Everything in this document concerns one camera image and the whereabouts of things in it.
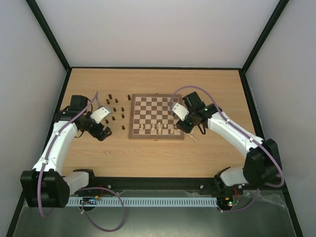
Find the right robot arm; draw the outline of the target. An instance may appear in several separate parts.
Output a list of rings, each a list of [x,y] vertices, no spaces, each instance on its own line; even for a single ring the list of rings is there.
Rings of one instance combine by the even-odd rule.
[[[182,100],[183,105],[170,106],[179,118],[178,129],[190,133],[197,126],[202,134],[209,129],[233,145],[245,159],[243,167],[228,167],[217,173],[215,187],[218,192],[227,193],[234,185],[278,188],[284,184],[279,151],[273,139],[265,140],[248,132],[231,120],[216,102],[205,105],[196,92]]]

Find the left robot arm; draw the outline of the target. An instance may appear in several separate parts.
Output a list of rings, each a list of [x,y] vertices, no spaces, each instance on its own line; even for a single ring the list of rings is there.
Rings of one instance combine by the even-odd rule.
[[[23,171],[20,176],[29,207],[63,208],[71,195],[93,185],[93,170],[76,169],[70,175],[63,176],[62,169],[78,132],[87,132],[98,141],[111,136],[111,129],[101,123],[111,114],[111,110],[101,104],[93,109],[93,102],[97,101],[97,95],[91,100],[82,95],[73,95],[70,104],[54,115],[53,131],[42,155],[31,170]]]

